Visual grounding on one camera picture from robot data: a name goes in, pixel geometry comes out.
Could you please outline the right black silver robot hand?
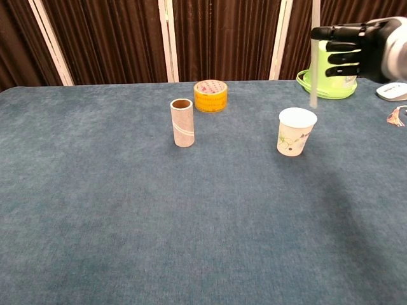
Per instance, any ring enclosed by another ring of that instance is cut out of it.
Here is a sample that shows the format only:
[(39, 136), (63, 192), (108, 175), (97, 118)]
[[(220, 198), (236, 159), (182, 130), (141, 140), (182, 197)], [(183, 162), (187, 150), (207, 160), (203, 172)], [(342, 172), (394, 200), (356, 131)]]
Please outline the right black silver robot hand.
[(310, 37), (326, 41), (327, 77), (360, 76), (376, 83), (406, 80), (406, 18), (315, 27)]

